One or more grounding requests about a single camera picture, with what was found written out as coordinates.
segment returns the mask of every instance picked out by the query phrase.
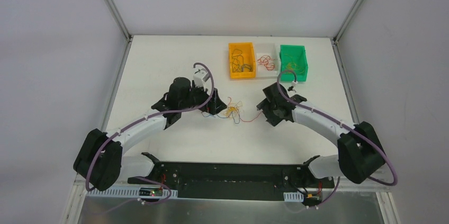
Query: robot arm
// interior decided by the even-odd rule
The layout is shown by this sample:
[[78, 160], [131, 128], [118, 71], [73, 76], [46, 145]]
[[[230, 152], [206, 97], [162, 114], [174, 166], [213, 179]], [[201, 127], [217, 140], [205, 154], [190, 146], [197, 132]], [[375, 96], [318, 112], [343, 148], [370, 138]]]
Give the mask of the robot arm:
[[[281, 89], [287, 95], [287, 90], [282, 86]], [[325, 112], [306, 98], [293, 95], [290, 99], [301, 103], [301, 106], [296, 106], [281, 95], [276, 83], [263, 89], [263, 92], [266, 99], [259, 103], [257, 108], [263, 111], [267, 122], [272, 126], [276, 126], [282, 120], [299, 123], [319, 133], [338, 148], [338, 155], [314, 156], [303, 164], [301, 176], [310, 183], [314, 179], [324, 177], [346, 176], [350, 181], [360, 184], [385, 164], [382, 156], [373, 147], [342, 126], [344, 123], [342, 120], [340, 125], [337, 125], [326, 119], [319, 114]], [[383, 151], [369, 123], [351, 124], [349, 127], [367, 137]], [[302, 181], [302, 184], [307, 184], [308, 181]]]
[[[74, 170], [86, 179], [90, 176], [89, 182], [99, 191], [106, 190], [117, 180], [147, 176], [154, 166], [150, 157], [123, 155], [137, 143], [173, 125], [181, 118], [182, 110], [205, 103], [209, 94], [204, 85], [209, 79], [210, 75], [206, 70], [196, 69], [192, 82], [184, 77], [174, 79], [169, 91], [137, 121], [108, 132], [99, 129], [89, 132], [74, 162]], [[226, 107], [214, 88], [210, 100], [199, 109], [214, 115]], [[109, 142], [94, 161], [95, 155], [98, 155], [107, 140]]]

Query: green bin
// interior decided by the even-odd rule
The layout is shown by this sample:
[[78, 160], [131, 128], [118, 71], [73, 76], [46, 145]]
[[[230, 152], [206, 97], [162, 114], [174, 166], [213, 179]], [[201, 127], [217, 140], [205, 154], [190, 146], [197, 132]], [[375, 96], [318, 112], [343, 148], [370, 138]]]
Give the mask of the green bin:
[[[281, 71], [291, 69], [296, 73], [299, 82], [305, 82], [309, 65], [307, 64], [304, 46], [281, 45], [279, 55], [281, 57]], [[294, 76], [291, 73], [285, 73], [281, 76], [281, 81], [294, 81]]]

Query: white connector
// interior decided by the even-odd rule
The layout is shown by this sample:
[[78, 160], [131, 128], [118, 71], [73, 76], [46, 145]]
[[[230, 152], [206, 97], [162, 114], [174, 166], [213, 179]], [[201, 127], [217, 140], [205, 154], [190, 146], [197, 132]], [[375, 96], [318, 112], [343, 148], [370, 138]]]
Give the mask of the white connector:
[[209, 80], [209, 73], [205, 69], [195, 69], [193, 74], [193, 82], [196, 87], [204, 87], [205, 83]]
[[298, 81], [292, 81], [292, 86], [295, 88], [298, 85]]

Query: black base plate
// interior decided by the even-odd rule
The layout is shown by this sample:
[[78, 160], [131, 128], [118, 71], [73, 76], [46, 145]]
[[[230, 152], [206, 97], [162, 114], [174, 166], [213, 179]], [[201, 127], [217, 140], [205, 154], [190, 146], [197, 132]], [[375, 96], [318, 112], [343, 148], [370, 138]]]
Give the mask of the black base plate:
[[[158, 162], [147, 179], [161, 182], [178, 190], [179, 198], [283, 201], [284, 192], [295, 192], [300, 184], [300, 165], [222, 164]], [[324, 189], [334, 187], [334, 180], [324, 178], [308, 184], [317, 188], [319, 181]], [[129, 178], [130, 184], [145, 184]]]

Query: orange bin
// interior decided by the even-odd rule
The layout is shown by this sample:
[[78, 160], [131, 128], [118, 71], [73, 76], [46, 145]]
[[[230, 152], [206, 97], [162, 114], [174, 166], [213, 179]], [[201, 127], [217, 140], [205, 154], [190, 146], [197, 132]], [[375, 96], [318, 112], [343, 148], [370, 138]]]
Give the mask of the orange bin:
[[229, 72], [232, 79], [256, 77], [256, 58], [251, 42], [229, 43]]

